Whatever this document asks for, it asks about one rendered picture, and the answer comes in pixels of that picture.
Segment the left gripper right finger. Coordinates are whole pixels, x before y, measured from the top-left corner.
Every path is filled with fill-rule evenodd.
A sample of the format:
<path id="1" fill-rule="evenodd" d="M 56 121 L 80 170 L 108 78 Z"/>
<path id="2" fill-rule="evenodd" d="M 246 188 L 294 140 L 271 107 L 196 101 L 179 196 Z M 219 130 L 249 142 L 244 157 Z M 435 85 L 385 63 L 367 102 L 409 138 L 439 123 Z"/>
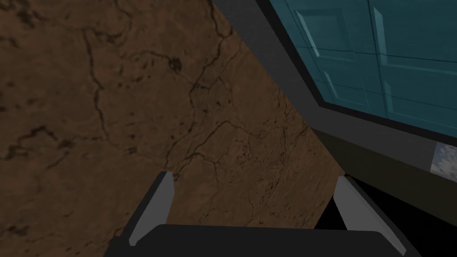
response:
<path id="1" fill-rule="evenodd" d="M 377 232 L 402 257 L 417 256 L 412 243 L 352 178 L 338 177 L 333 200 L 347 230 Z"/>

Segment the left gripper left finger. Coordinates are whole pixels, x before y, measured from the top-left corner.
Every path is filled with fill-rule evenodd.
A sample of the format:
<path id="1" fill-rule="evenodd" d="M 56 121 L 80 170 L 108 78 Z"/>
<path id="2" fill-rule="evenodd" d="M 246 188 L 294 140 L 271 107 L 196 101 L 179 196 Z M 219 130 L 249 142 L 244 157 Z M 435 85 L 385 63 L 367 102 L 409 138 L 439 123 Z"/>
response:
<path id="1" fill-rule="evenodd" d="M 121 235 L 113 238 L 113 245 L 153 246 L 155 238 L 152 231 L 166 223 L 174 192 L 172 172 L 160 172 L 134 210 Z"/>

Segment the teal panelled door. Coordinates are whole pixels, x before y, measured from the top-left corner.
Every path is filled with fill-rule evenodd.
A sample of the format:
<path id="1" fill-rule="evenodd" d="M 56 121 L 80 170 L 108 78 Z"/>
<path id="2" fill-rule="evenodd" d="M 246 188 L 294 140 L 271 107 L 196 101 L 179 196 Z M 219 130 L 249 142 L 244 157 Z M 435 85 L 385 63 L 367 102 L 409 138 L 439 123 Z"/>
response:
<path id="1" fill-rule="evenodd" d="M 325 102 L 457 137 L 457 0 L 270 0 Z"/>

